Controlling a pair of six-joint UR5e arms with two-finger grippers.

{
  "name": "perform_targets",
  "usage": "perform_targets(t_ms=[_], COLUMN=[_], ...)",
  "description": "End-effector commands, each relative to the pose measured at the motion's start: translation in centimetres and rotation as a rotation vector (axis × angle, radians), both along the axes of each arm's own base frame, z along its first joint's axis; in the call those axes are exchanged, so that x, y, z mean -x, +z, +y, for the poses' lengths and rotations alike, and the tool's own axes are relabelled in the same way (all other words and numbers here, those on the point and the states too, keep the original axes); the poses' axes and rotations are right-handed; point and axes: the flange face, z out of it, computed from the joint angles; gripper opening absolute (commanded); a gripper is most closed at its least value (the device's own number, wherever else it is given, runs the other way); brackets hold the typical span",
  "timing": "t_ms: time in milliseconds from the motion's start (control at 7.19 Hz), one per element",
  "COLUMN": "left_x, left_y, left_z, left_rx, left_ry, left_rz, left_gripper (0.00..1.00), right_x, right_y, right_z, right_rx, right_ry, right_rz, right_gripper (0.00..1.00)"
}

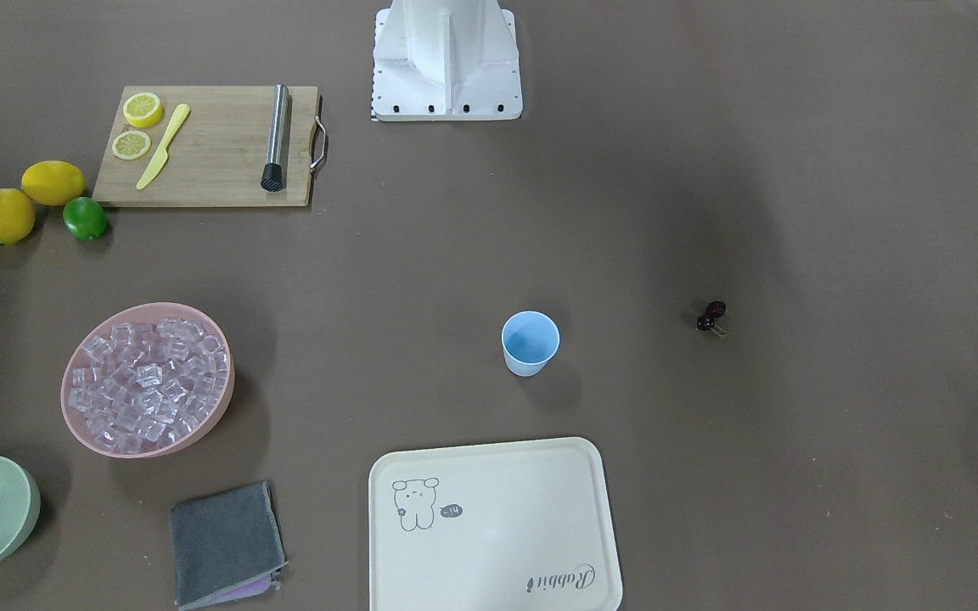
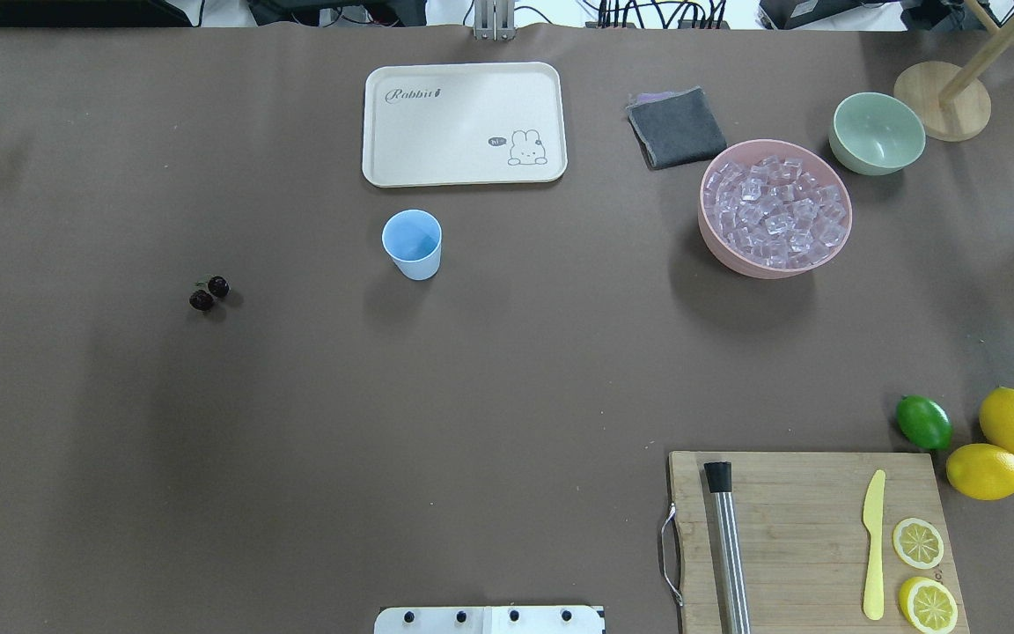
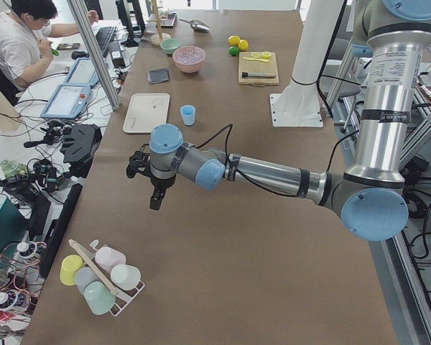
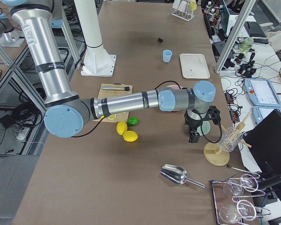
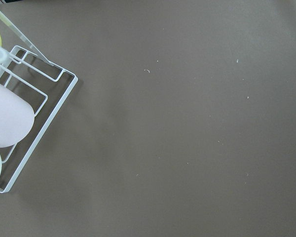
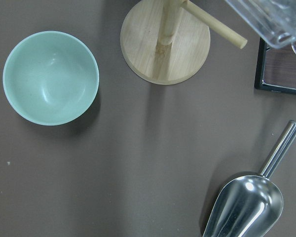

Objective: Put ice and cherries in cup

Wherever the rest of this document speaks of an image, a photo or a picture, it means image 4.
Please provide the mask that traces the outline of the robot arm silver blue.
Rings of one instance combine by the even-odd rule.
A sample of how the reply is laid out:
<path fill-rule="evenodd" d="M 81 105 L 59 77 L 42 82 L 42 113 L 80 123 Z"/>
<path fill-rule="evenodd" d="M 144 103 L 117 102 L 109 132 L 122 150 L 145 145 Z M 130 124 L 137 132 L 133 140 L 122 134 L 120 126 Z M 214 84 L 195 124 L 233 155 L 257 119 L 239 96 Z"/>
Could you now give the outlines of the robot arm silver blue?
<path fill-rule="evenodd" d="M 62 2 L 7 0 L 5 4 L 9 6 L 12 19 L 22 28 L 45 90 L 44 123 L 51 134 L 60 138 L 76 137 L 89 121 L 153 107 L 165 112 L 185 110 L 191 143 L 199 140 L 197 129 L 204 121 L 221 124 L 220 112 L 212 105 L 216 89 L 208 81 L 178 90 L 162 88 L 118 97 L 80 99 L 70 86 L 51 28 L 53 22 L 62 22 Z"/>

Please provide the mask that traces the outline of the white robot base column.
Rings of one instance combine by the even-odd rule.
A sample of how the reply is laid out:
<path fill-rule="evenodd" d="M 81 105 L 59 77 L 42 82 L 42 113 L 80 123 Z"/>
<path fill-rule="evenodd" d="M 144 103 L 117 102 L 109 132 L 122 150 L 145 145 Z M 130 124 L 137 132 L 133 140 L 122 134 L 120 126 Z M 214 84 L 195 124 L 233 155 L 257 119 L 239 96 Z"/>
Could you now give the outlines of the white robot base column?
<path fill-rule="evenodd" d="M 112 77 L 116 55 L 108 54 L 104 48 L 95 2 L 76 0 L 74 3 L 87 47 L 81 75 Z"/>

